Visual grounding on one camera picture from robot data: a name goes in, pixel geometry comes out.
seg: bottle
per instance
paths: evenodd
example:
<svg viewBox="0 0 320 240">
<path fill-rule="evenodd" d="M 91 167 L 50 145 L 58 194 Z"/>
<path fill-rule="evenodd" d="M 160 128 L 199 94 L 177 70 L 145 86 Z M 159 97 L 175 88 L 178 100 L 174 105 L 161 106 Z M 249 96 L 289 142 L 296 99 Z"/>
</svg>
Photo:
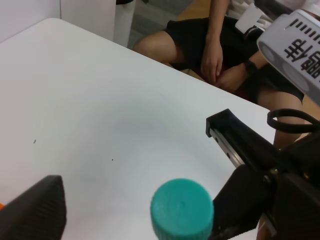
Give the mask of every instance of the bottle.
<svg viewBox="0 0 320 240">
<path fill-rule="evenodd" d="M 150 213 L 159 240 L 207 240 L 213 229 L 212 199 L 200 184 L 189 179 L 174 179 L 160 186 Z"/>
</svg>

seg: leg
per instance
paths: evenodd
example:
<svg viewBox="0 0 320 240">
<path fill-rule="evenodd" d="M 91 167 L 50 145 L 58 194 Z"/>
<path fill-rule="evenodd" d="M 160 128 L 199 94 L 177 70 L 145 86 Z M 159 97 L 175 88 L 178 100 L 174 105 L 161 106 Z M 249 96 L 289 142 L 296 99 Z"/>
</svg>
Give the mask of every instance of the leg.
<svg viewBox="0 0 320 240">
<path fill-rule="evenodd" d="M 263 87 L 257 95 L 257 103 L 270 111 L 279 109 L 295 109 L 302 111 L 301 101 L 294 95 L 274 90 L 270 87 Z M 297 117 L 279 117 L 278 121 L 287 124 L 304 124 L 303 119 Z M 275 132 L 274 146 L 283 149 L 293 144 L 301 134 L 290 134 L 281 131 Z"/>
<path fill-rule="evenodd" d="M 149 35 L 138 41 L 133 50 L 160 63 L 184 62 L 184 53 L 165 31 Z"/>
</svg>

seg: black shorts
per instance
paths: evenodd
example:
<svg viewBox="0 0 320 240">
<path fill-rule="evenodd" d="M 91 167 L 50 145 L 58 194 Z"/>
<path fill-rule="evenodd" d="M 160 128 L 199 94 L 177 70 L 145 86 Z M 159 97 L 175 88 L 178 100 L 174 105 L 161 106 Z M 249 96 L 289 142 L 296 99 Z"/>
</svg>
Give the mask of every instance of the black shorts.
<svg viewBox="0 0 320 240">
<path fill-rule="evenodd" d="M 225 17 L 220 35 L 223 65 L 227 68 L 239 65 L 255 54 L 259 50 L 257 39 L 263 33 L 262 30 L 258 30 L 255 31 L 253 36 L 245 39 L 244 35 L 235 27 L 236 22 L 237 20 L 234 18 Z M 184 53 L 184 62 L 172 64 L 174 68 L 177 70 L 192 69 L 195 72 L 200 71 L 208 25 L 208 18 L 168 22 L 164 31 L 171 36 L 174 43 Z M 252 102 L 257 103 L 257 94 L 262 86 L 292 94 L 301 102 L 304 98 L 304 94 L 270 64 L 247 79 L 241 88 L 245 89 Z"/>
</svg>

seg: person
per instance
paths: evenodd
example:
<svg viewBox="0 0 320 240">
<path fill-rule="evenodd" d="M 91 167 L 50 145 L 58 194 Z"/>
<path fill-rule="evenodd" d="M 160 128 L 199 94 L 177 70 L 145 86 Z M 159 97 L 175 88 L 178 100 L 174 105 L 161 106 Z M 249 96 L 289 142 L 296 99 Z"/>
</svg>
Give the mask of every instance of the person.
<svg viewBox="0 0 320 240">
<path fill-rule="evenodd" d="M 278 0 L 292 10 L 303 9 L 320 15 L 320 0 Z M 262 29 L 271 20 L 262 15 L 245 35 L 235 24 L 253 0 L 211 0 L 209 17 L 169 21 L 166 29 L 138 41 L 133 50 L 177 70 L 201 72 L 206 82 L 234 93 L 244 88 L 250 101 L 269 109 L 302 110 L 304 94 L 265 60 L 257 47 Z M 304 124 L 295 117 L 280 117 L 280 122 Z M 300 134 L 276 131 L 274 146 L 285 148 Z"/>
</svg>

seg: gray floor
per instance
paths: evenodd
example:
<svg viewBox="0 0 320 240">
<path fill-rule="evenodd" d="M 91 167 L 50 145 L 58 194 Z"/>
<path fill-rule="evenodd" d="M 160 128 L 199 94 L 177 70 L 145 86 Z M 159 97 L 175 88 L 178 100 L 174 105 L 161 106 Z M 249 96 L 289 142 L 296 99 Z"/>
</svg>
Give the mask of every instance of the gray floor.
<svg viewBox="0 0 320 240">
<path fill-rule="evenodd" d="M 132 19 L 128 48 L 143 36 L 156 33 L 167 26 L 169 20 L 175 20 L 193 0 L 149 0 L 145 4 L 136 0 Z"/>
</svg>

